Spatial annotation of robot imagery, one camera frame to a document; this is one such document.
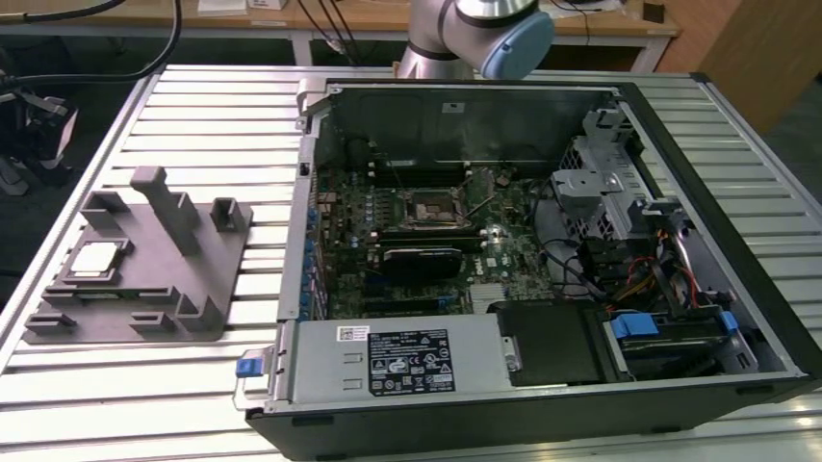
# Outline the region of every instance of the power supply label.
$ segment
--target power supply label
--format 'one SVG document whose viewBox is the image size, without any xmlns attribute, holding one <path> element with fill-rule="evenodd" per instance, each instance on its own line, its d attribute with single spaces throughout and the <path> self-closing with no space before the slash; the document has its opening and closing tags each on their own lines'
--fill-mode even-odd
<svg viewBox="0 0 822 462">
<path fill-rule="evenodd" d="M 368 391 L 375 397 L 456 391 L 445 329 L 368 334 Z"/>
</svg>

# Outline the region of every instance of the wooden table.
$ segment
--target wooden table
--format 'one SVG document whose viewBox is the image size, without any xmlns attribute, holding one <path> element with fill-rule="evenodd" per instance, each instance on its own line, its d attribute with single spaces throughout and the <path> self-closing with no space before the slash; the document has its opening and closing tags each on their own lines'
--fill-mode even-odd
<svg viewBox="0 0 822 462">
<path fill-rule="evenodd" d="M 100 0 L 5 0 L 0 13 L 62 11 L 97 4 Z M 329 24 L 317 0 L 303 0 L 320 23 Z M 558 45 L 624 46 L 639 48 L 632 71 L 650 72 L 666 51 L 668 41 L 679 33 L 676 25 L 634 19 L 640 1 L 630 0 L 630 14 L 590 13 L 587 37 L 584 18 L 578 15 L 556 19 Z M 309 43 L 321 39 L 296 0 L 280 11 L 249 9 L 248 15 L 201 17 L 196 15 L 197 0 L 184 0 L 183 36 L 189 38 L 289 39 L 296 65 L 312 65 Z M 128 0 L 96 16 L 28 26 L 0 27 L 0 34 L 163 37 L 168 35 L 171 0 Z M 337 3 L 355 37 L 363 40 L 407 40 L 408 0 L 341 0 Z"/>
</svg>

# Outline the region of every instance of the gray 3d printed holder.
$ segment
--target gray 3d printed holder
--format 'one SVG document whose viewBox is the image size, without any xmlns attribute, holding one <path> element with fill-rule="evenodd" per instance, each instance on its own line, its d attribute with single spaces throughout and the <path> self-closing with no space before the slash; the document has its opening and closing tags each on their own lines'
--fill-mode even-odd
<svg viewBox="0 0 822 462">
<path fill-rule="evenodd" d="M 213 341 L 223 334 L 252 221 L 232 198 L 192 204 L 163 167 L 137 167 L 148 205 L 93 192 L 88 226 L 42 293 L 29 344 Z"/>
</svg>

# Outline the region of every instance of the aluminum table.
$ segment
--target aluminum table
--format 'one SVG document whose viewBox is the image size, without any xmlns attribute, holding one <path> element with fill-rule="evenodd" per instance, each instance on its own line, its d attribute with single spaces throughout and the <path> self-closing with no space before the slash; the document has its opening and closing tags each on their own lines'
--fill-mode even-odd
<svg viewBox="0 0 822 462">
<path fill-rule="evenodd" d="M 284 460 L 233 408 L 233 366 L 244 350 L 273 341 L 300 139 L 295 92 L 312 75 L 385 78 L 391 70 L 169 65 L 136 85 L 0 316 L 0 460 Z M 687 75 L 539 72 L 531 79 L 639 85 L 822 342 L 822 208 L 715 88 Z M 144 200 L 127 187 L 140 165 L 164 166 L 172 191 L 185 190 L 195 202 L 233 196 L 253 204 L 228 330 L 203 344 L 28 345 L 22 321 L 84 226 L 82 198 L 112 189 L 128 202 Z M 650 169 L 668 190 L 662 171 Z M 263 387 L 247 382 L 247 394 Z M 820 428 L 814 393 L 666 435 L 379 460 L 819 460 Z"/>
</svg>

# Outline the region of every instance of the green circuit board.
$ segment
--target green circuit board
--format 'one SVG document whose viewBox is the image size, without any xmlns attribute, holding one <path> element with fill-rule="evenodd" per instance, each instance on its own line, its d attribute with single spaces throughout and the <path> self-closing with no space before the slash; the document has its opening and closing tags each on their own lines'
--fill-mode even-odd
<svg viewBox="0 0 822 462">
<path fill-rule="evenodd" d="M 373 316 L 364 312 L 363 304 L 375 300 L 436 298 L 441 300 L 440 314 L 469 314 L 473 310 L 468 293 L 475 284 L 497 283 L 509 300 L 554 296 L 526 216 L 534 181 L 509 179 L 505 173 L 509 175 L 500 167 L 479 167 L 457 187 L 400 189 L 375 188 L 364 174 L 321 172 L 319 208 L 331 319 Z M 368 282 L 380 277 L 372 266 L 379 251 L 368 244 L 368 236 L 413 225 L 409 214 L 413 215 L 417 196 L 428 203 L 441 202 L 443 207 L 451 207 L 444 202 L 453 202 L 449 217 L 483 230 L 481 250 L 463 255 L 456 277 L 424 285 L 380 286 L 373 291 Z M 433 220 L 421 225 L 436 223 Z"/>
</svg>

